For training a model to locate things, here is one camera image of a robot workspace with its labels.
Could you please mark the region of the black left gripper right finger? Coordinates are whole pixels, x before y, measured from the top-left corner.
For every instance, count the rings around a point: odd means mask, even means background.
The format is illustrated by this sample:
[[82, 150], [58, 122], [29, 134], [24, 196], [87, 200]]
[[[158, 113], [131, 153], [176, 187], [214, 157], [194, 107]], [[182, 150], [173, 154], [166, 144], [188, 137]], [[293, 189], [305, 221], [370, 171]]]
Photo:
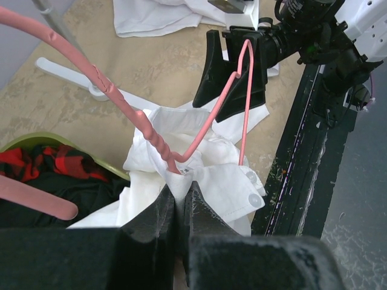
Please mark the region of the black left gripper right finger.
[[242, 236], [204, 200], [196, 181], [184, 210], [190, 289], [345, 289], [333, 255], [316, 238]]

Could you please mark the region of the pink wire hanger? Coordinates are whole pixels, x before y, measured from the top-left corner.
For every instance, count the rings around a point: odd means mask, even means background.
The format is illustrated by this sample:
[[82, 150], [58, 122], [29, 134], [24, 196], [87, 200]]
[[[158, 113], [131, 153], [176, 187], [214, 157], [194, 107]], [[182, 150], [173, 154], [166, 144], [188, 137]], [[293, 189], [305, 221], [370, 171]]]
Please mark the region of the pink wire hanger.
[[146, 113], [136, 111], [125, 100], [117, 87], [106, 78], [72, 44], [51, 28], [32, 18], [1, 8], [1, 24], [28, 33], [55, 48], [73, 63], [124, 113], [140, 131], [144, 139], [159, 153], [168, 171], [179, 174], [178, 164], [187, 161], [199, 146], [222, 105], [232, 82], [241, 70], [231, 73], [211, 112], [205, 109], [171, 109], [159, 107]]

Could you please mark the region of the white button shirt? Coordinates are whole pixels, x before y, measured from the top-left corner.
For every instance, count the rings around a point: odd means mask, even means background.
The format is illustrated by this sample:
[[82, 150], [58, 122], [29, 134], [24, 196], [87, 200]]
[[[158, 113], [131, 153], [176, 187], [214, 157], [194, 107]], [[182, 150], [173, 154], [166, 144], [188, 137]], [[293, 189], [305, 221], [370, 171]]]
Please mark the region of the white button shirt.
[[193, 155], [178, 164], [179, 174], [168, 171], [156, 149], [136, 130], [123, 164], [130, 185], [120, 192], [117, 201], [76, 222], [74, 228], [121, 227], [150, 206], [165, 185], [177, 205], [183, 205], [188, 188], [196, 181], [215, 213], [237, 233], [249, 236], [248, 216], [265, 205], [265, 190], [236, 144], [243, 139], [244, 131], [253, 129], [266, 116], [267, 108], [260, 106], [248, 117], [240, 113], [213, 123]]

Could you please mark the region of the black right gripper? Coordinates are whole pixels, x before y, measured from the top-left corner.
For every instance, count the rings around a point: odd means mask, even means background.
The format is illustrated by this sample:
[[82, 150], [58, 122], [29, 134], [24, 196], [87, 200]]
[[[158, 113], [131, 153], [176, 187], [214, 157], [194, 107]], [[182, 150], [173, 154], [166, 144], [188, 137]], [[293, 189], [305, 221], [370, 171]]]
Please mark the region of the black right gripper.
[[[229, 62], [236, 64], [245, 40], [248, 39], [251, 42], [254, 66], [249, 109], [264, 105], [265, 87], [268, 81], [267, 70], [277, 65], [281, 56], [275, 35], [268, 27], [260, 27], [257, 31], [247, 27], [231, 27], [221, 34], [226, 40]], [[206, 60], [200, 84], [193, 99], [194, 108], [201, 108], [217, 98], [228, 79], [219, 31], [209, 30], [206, 33], [206, 41]], [[245, 111], [248, 81], [248, 72], [243, 72], [241, 78], [233, 81], [215, 118], [218, 123]]]

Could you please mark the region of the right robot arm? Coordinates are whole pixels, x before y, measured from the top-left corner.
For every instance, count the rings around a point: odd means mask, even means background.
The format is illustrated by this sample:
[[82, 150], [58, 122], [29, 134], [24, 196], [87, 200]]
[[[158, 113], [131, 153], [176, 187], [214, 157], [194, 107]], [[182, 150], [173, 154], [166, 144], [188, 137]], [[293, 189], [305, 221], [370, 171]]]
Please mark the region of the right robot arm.
[[335, 126], [339, 103], [386, 58], [385, 1], [277, 1], [258, 27], [207, 32], [206, 61], [193, 106], [224, 94], [216, 120], [265, 103], [268, 69], [298, 53], [298, 64], [326, 65], [314, 112]]

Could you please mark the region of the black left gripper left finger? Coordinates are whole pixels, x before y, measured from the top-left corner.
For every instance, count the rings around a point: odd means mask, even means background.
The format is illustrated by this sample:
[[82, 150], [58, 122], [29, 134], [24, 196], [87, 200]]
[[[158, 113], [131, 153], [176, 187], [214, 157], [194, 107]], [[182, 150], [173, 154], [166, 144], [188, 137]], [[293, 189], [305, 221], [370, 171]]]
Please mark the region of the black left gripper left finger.
[[1, 231], [2, 289], [172, 289], [175, 199], [120, 228]]

